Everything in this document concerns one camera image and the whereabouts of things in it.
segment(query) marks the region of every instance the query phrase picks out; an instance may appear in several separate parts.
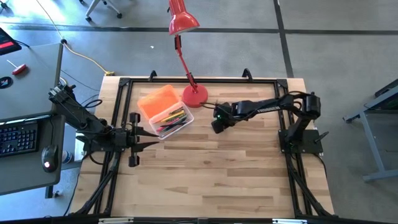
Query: concrete floor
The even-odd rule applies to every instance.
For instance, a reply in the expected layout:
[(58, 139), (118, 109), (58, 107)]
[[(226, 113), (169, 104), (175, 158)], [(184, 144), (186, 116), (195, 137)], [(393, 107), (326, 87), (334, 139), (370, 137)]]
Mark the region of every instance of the concrete floor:
[[(40, 0), (57, 24), (90, 26), (86, 4), (77, 0)], [(185, 0), (187, 9), (204, 28), (277, 29), (273, 0)], [(393, 0), (280, 0), (286, 29), (397, 30), (398, 2)], [(123, 18), (99, 4), (92, 13), (97, 27), (168, 27), (167, 1), (119, 0)], [(11, 25), (48, 25), (35, 1), (10, 0), (12, 11), (0, 13), (1, 27), (30, 45), (59, 42), (55, 31), (21, 30)], [(73, 49), (94, 57), (118, 75), (183, 75), (166, 32), (62, 31)], [(398, 178), (366, 184), (362, 175), (376, 171), (362, 125), (345, 124), (344, 115), (372, 98), (375, 91), (395, 80), (398, 71), (396, 35), (286, 36), (294, 77), (304, 78), (308, 91), (322, 100), (316, 125), (330, 134), (323, 140), (324, 160), (335, 213), (345, 218), (397, 222)], [(183, 53), (196, 76), (238, 77), (249, 68), (255, 77), (286, 77), (279, 34), (187, 33)], [(62, 69), (99, 89), (103, 72), (91, 62), (64, 50)], [(85, 100), (96, 91), (76, 84), (76, 96)], [(397, 158), (398, 153), (389, 153)], [(387, 165), (397, 168), (396, 162)], [(44, 189), (0, 197), (0, 220), (63, 215), (72, 196), (78, 170), (62, 172), (55, 186), (64, 196), (44, 199)]]

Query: red desk lamp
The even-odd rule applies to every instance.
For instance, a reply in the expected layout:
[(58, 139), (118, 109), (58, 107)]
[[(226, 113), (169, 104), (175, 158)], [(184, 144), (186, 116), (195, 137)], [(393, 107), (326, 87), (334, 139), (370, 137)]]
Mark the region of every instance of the red desk lamp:
[(188, 70), (187, 64), (185, 64), (185, 61), (182, 58), (180, 34), (182, 32), (188, 32), (198, 28), (200, 25), (194, 16), (189, 14), (185, 9), (184, 0), (169, 0), (169, 4), (172, 13), (169, 34), (175, 35), (175, 50), (180, 57), (190, 83), (189, 86), (185, 87), (184, 92), (182, 93), (182, 101), (191, 108), (198, 108), (201, 107), (201, 103), (205, 103), (207, 101), (207, 90), (203, 85), (198, 85), (196, 83), (192, 73)]

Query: wooden tabletop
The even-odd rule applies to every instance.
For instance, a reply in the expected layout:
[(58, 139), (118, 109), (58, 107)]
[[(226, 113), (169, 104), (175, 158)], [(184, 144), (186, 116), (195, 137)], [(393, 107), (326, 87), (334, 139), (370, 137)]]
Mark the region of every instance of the wooden tabletop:
[[(95, 115), (108, 122), (112, 118), (119, 79), (104, 77), (99, 94), (103, 103), (97, 107)], [(306, 91), (303, 79), (287, 80), (290, 91)], [(180, 94), (187, 85), (171, 84)], [(137, 101), (164, 85), (135, 83), (129, 112), (139, 112)], [(206, 83), (205, 86), (208, 102), (259, 101), (274, 97), (274, 87), (270, 84)], [(121, 101), (119, 123), (126, 92)], [(286, 161), (279, 152), (277, 113), (259, 114), (215, 134), (210, 124), (212, 110), (196, 108), (190, 111), (194, 122), (140, 153), (140, 166), (130, 168), (130, 152), (123, 153), (112, 216), (293, 217)], [(141, 117), (140, 126), (153, 132), (147, 120)], [(141, 138), (142, 142), (153, 140)], [(100, 152), (93, 155), (97, 161), (102, 161), (103, 156)], [(324, 208), (333, 213), (321, 162), (313, 155), (304, 154), (303, 163), (308, 187)], [(100, 173), (101, 166), (89, 159), (83, 161), (72, 212), (81, 208), (91, 196)], [(301, 191), (298, 196), (304, 212)]]

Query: computer mouse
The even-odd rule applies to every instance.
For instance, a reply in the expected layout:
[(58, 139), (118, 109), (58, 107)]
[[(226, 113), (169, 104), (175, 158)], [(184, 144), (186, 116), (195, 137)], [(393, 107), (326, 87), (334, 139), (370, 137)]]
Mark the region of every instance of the computer mouse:
[(46, 172), (54, 172), (58, 167), (58, 146), (49, 145), (42, 151), (42, 165)]

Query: black keyboard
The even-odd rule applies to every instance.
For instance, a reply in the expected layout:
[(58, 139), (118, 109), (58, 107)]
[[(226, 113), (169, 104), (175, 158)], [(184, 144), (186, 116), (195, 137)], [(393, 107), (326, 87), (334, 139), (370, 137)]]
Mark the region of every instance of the black keyboard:
[(0, 157), (37, 151), (37, 122), (0, 125)]

